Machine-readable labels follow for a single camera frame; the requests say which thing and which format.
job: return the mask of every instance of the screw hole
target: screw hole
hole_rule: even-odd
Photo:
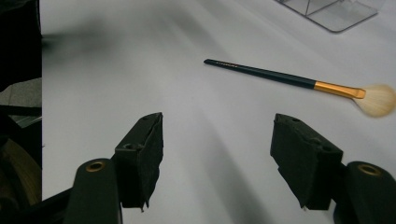
[[[360,164],[358,168],[367,175],[381,175],[381,171],[369,164]]]
[[[128,143],[123,146],[123,148],[132,149],[132,144]]]
[[[98,172],[105,168],[105,163],[103,161],[95,161],[91,164],[89,164],[86,168],[88,172]]]

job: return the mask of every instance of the clear acrylic stand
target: clear acrylic stand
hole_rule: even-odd
[[[372,18],[385,0],[276,0],[333,33]]]

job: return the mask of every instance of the dark green brush handle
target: dark green brush handle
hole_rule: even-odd
[[[294,75],[278,73],[273,71],[268,71],[260,68],[248,67],[235,63],[225,63],[220,61],[215,61],[211,59],[206,59],[204,63],[214,65],[217,67],[222,67],[230,70],[234,70],[241,73],[246,73],[253,75],[255,77],[263,77],[267,79],[271,79],[273,81],[278,81],[286,84],[290,84],[293,86],[304,87],[313,90],[315,88],[316,81],[313,79],[305,78],[305,77],[297,77]]]

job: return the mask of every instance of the brass screw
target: brass screw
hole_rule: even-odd
[[[381,171],[378,168],[369,164],[360,164],[358,168],[367,175],[381,175]]]
[[[93,163],[89,164],[86,167],[86,170],[88,172],[98,172],[100,170],[102,170],[103,168],[105,168],[106,163],[104,161],[94,161]]]

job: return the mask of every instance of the brush bristles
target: brush bristles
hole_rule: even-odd
[[[379,84],[363,87],[363,99],[353,99],[361,110],[371,117],[383,117],[392,112],[396,105],[396,93],[388,85]]]

